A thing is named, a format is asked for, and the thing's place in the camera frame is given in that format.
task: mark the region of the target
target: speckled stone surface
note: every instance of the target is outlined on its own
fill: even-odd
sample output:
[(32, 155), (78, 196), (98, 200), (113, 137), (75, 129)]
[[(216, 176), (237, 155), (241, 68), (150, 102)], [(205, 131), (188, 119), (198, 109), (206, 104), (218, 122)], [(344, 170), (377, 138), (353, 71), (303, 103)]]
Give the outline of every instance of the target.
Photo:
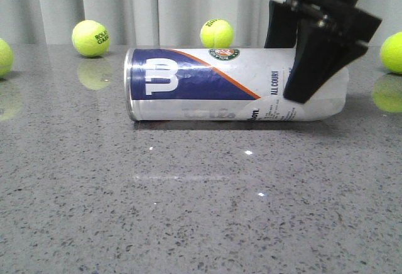
[(13, 49), (0, 273), (402, 273), (402, 113), (371, 99), (378, 48), (323, 121), (139, 124), (128, 47)]

